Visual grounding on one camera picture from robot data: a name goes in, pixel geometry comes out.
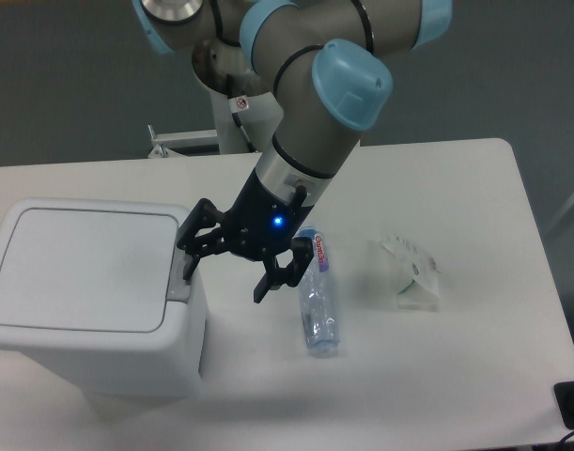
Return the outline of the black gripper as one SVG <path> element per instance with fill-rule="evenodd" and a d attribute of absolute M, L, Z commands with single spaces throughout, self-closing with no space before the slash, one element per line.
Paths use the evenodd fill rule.
<path fill-rule="evenodd" d="M 310 238 L 293 238 L 312 209 L 305 204 L 307 196 L 307 187 L 298 182 L 284 201 L 253 170 L 226 213 L 201 198 L 178 229 L 176 246 L 191 258 L 183 269 L 183 280 L 191 280 L 203 257 L 226 252 L 227 240 L 236 243 L 231 253 L 262 260 L 265 273 L 254 289 L 254 303 L 261 303 L 269 291 L 282 285 L 298 286 L 314 257 Z M 276 255 L 288 248 L 292 259 L 281 268 Z"/>

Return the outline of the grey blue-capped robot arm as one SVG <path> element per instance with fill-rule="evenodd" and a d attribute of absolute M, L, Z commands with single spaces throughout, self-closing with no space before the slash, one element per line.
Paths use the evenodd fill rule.
<path fill-rule="evenodd" d="M 233 206 L 199 200 L 180 226 L 177 246 L 190 259 L 230 253 L 259 261 L 254 291 L 297 286 L 313 244 L 297 232 L 391 94 L 384 65 L 392 53 L 442 36 L 449 1 L 136 1 L 143 25 L 178 50 L 218 39 L 240 50 L 283 116 Z"/>

